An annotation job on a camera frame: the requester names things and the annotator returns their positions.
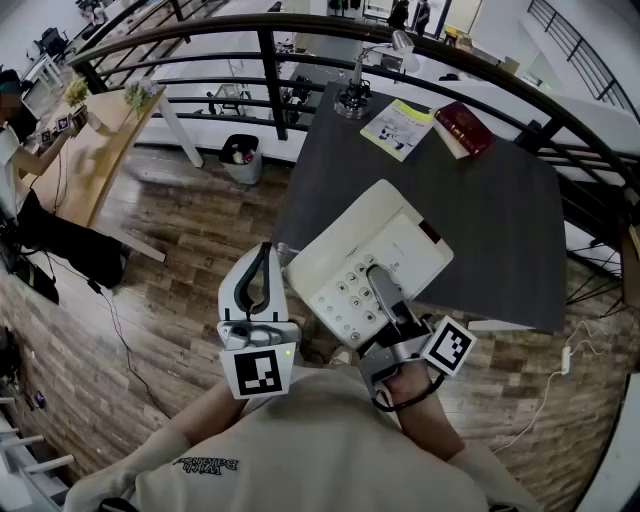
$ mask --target trash can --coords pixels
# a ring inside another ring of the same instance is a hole
[[[258,149],[258,137],[253,135],[232,135],[227,139],[222,151],[220,152],[220,162],[229,172],[231,177],[238,183],[245,185],[254,185],[260,179],[262,172],[262,154]],[[246,161],[251,151],[254,152],[253,157],[247,163],[236,163],[233,159],[235,153],[240,152]]]

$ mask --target cable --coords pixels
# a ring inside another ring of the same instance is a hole
[[[60,203],[58,203],[58,192],[60,190],[60,182],[62,181],[62,157],[60,156],[60,153],[58,153],[58,187],[56,188],[56,199],[53,202],[53,214],[56,214],[56,211],[58,210],[58,208],[60,208],[62,206],[62,203],[64,203],[64,200],[67,198],[67,189],[69,187],[69,144],[71,142],[67,141],[67,143],[65,144],[65,157],[64,157],[64,195],[62,196],[62,199],[60,200]]]
[[[598,332],[601,332],[605,336],[610,336],[613,333],[613,328],[609,328],[609,332],[606,332],[604,329],[602,329],[602,327],[598,327],[598,330],[596,332],[594,332],[593,334],[591,334],[591,329],[589,329],[589,326],[587,325],[587,322],[585,322],[584,320],[580,320],[578,322],[578,325],[576,326],[576,330],[573,331],[573,334],[567,338],[567,342],[564,344],[565,347],[568,346],[569,342],[571,341],[571,339],[576,334],[578,334],[578,329],[580,329],[580,325],[584,325],[586,327],[587,333],[589,333],[589,338],[593,338],[596,334],[598,334]]]
[[[58,185],[56,185],[56,198],[53,200],[53,215],[55,216],[58,209],[58,193],[60,192],[60,181],[62,181],[62,158],[58,153]]]
[[[511,446],[513,443],[515,443],[518,439],[520,439],[533,425],[533,423],[536,421],[536,418],[538,417],[538,414],[540,414],[540,412],[542,411],[542,408],[544,407],[544,404],[547,403],[547,395],[549,394],[549,386],[551,385],[551,379],[553,377],[555,377],[556,375],[562,375],[562,372],[553,372],[551,375],[549,375],[549,379],[547,380],[547,389],[544,392],[544,398],[542,399],[542,405],[540,406],[540,409],[538,409],[538,411],[533,415],[533,418],[531,418],[531,421],[529,422],[529,424],[527,425],[527,428],[525,428],[522,432],[520,432],[513,441],[511,441],[509,444],[503,446],[502,448],[498,448],[497,450],[493,451],[493,454],[495,455],[496,453],[498,453],[501,450],[504,450],[505,448],[509,448],[509,446]]]
[[[570,356],[572,356],[573,354],[575,354],[575,353],[576,353],[576,350],[578,350],[578,347],[579,347],[580,345],[582,345],[583,343],[588,343],[588,344],[589,344],[589,347],[591,347],[591,351],[592,351],[595,355],[597,355],[597,356],[601,356],[602,354],[604,354],[604,350],[601,350],[600,352],[596,351],[596,349],[595,349],[595,348],[593,348],[593,345],[591,344],[591,342],[590,342],[589,340],[582,340],[580,343],[578,343],[578,344],[576,345],[576,348],[574,348],[574,349],[573,349],[573,352],[570,352],[570,353],[569,353],[569,355],[570,355]]]
[[[71,270],[69,267],[67,267],[66,265],[63,265],[62,263],[60,263],[58,260],[56,260],[55,258],[51,258],[53,260],[53,262],[56,265],[60,265],[62,268],[64,268],[65,270],[71,272],[72,274],[77,275],[78,277],[84,279],[85,281],[89,281],[89,279],[86,276],[83,276],[82,274],[79,274],[78,272],[75,272],[73,270]]]
[[[55,258],[52,258],[52,259],[53,259],[54,262],[56,262],[56,264],[60,265],[62,268],[68,270],[69,272],[71,272],[72,274],[75,274],[78,277],[81,277],[82,279],[85,279],[87,281],[87,284],[89,285],[89,287],[94,292],[96,292],[98,295],[102,296],[104,298],[104,300],[107,301],[107,304],[109,305],[109,311],[111,312],[111,321],[113,322],[113,328],[116,331],[116,334],[118,335],[118,338],[120,338],[120,341],[122,341],[122,343],[124,344],[125,348],[127,349],[127,366],[129,367],[129,371],[131,373],[133,373],[133,375],[135,375],[136,378],[140,382],[142,382],[144,384],[145,388],[147,388],[147,393],[149,394],[149,398],[151,399],[151,402],[153,402],[153,405],[155,405],[156,408],[162,414],[164,414],[167,418],[171,419],[171,416],[169,416],[169,414],[167,414],[167,412],[160,406],[160,404],[158,404],[157,400],[153,396],[153,393],[151,392],[151,388],[146,383],[146,381],[142,377],[140,377],[140,375],[138,375],[136,373],[136,371],[133,369],[133,367],[131,366],[131,355],[133,354],[133,351],[131,350],[131,347],[129,347],[127,342],[124,340],[124,337],[122,336],[122,324],[120,324],[120,318],[119,318],[119,315],[118,315],[118,309],[116,308],[115,301],[113,302],[113,307],[112,307],[111,306],[111,301],[109,301],[109,299],[102,293],[102,290],[100,289],[100,286],[95,281],[87,279],[85,276],[79,274],[78,272],[74,272],[73,270],[71,270],[66,265],[63,265],[62,263],[57,261]]]
[[[116,318],[117,318],[118,310],[116,309],[116,313],[114,315],[113,308],[111,307],[111,302],[109,301],[109,299],[107,299],[107,297],[102,293],[102,291],[99,292],[99,295],[102,295],[102,297],[104,297],[104,300],[107,301],[107,304],[109,305],[109,311],[111,311],[111,320],[113,321],[113,328],[115,329],[116,334],[120,338],[120,341],[122,341],[122,343],[124,344],[125,348],[127,349],[127,366],[129,367],[129,371],[131,373],[133,373],[133,375],[135,375],[138,378],[138,380],[140,382],[142,382],[144,384],[144,386],[147,388],[147,393],[149,394],[149,398],[151,398],[151,401],[153,402],[153,405],[155,405],[156,408],[162,414],[164,414],[168,419],[171,419],[171,416],[169,416],[166,413],[166,411],[160,406],[160,404],[156,401],[155,397],[153,396],[153,393],[151,393],[151,388],[149,388],[149,385],[146,383],[146,381],[142,377],[140,377],[140,375],[138,375],[136,373],[136,371],[133,369],[133,367],[131,366],[131,357],[130,356],[131,356],[131,354],[133,354],[133,351],[131,350],[129,345],[127,345],[127,342],[124,340],[124,338],[122,337],[121,332],[118,331],[118,327],[116,326]]]
[[[578,329],[580,329],[580,325],[584,325],[587,328],[587,332],[589,333],[589,337],[593,338],[596,334],[598,334],[599,332],[601,332],[602,334],[604,334],[605,336],[609,336],[608,341],[611,341],[611,338],[613,337],[614,334],[614,330],[615,330],[615,316],[614,316],[614,320],[613,320],[613,324],[610,329],[609,332],[605,332],[604,329],[602,329],[602,327],[598,327],[598,330],[595,331],[593,334],[591,333],[591,330],[589,329],[589,325],[584,321],[584,320],[580,320],[580,322],[578,322],[578,325],[575,329],[575,331],[573,331],[573,334],[571,336],[569,336],[567,338],[567,341],[565,342],[564,346],[567,347],[569,346],[569,341],[571,341],[571,338],[573,338],[577,333],[578,333]],[[573,354],[576,353],[576,351],[578,350],[578,347],[580,345],[582,345],[583,343],[588,343],[589,347],[591,347],[591,350],[593,351],[594,354],[600,356],[602,354],[604,354],[605,350],[602,350],[600,352],[597,352],[596,349],[593,348],[593,345],[591,344],[591,341],[589,340],[582,340],[580,341],[576,347],[573,349],[573,352],[569,352],[569,357],[573,356]],[[494,450],[494,454],[498,453],[501,450],[504,450],[505,448],[509,448],[511,445],[513,445],[518,439],[520,439],[526,432],[528,432],[528,430],[533,426],[534,422],[536,421],[536,418],[538,417],[538,415],[540,414],[540,412],[542,411],[542,408],[544,407],[544,405],[547,403],[547,395],[549,394],[549,387],[551,386],[551,379],[555,376],[555,375],[562,375],[562,372],[553,372],[551,375],[549,375],[549,379],[547,380],[547,389],[544,392],[544,398],[542,399],[542,405],[540,406],[540,408],[536,411],[536,413],[533,415],[533,418],[531,418],[531,421],[529,422],[529,424],[527,425],[527,427],[520,432],[513,441],[511,441],[509,444],[498,448],[497,450]]]

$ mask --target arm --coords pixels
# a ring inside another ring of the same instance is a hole
[[[21,178],[23,177],[23,174],[35,174],[36,176],[42,176],[56,159],[58,154],[60,154],[60,150],[64,147],[67,139],[72,135],[73,133],[71,133],[71,130],[61,133],[51,147],[40,157],[30,153],[20,146],[11,157],[11,163],[19,170]]]
[[[398,375],[385,382],[393,403],[415,398],[430,384],[427,365],[423,361],[404,364]],[[424,451],[447,462],[464,450],[464,442],[453,429],[436,393],[411,407],[398,411],[404,434]]]
[[[67,494],[65,512],[97,510],[105,498],[128,499],[140,473],[153,471],[190,447],[224,432],[238,420],[246,403],[247,400],[235,400],[227,381],[222,379],[131,455],[74,485]]]
[[[420,394],[430,385],[424,361],[404,364],[398,374],[385,381],[394,403],[402,403]],[[542,510],[496,457],[480,444],[462,440],[449,423],[436,393],[422,402],[398,411],[402,431],[418,447],[457,467],[482,489],[487,503],[505,510],[538,512]]]
[[[167,428],[180,432],[195,446],[235,424],[247,402],[233,398],[226,379],[222,379],[171,419]]]

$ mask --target white keypad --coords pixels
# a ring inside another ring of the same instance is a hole
[[[364,300],[371,300],[373,299],[373,292],[369,288],[362,287],[360,288],[360,297]]]
[[[367,279],[367,269],[375,264],[387,270],[402,295],[411,299],[444,266],[444,257],[403,215],[360,247],[309,300],[320,319],[352,348],[358,348],[388,321]]]
[[[356,309],[360,309],[362,307],[362,299],[360,297],[351,297],[349,299],[349,303],[351,304],[351,307]]]
[[[349,287],[344,281],[338,281],[336,283],[336,290],[338,290],[338,293],[340,295],[346,295],[347,293],[349,293]]]
[[[355,286],[358,284],[359,279],[358,279],[358,276],[355,275],[353,272],[349,272],[346,275],[346,281],[349,286]]]

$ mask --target power strip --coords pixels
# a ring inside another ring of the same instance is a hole
[[[564,347],[562,349],[562,369],[560,370],[560,373],[562,373],[562,375],[566,375],[567,373],[569,373],[570,369],[571,369],[571,347]]]

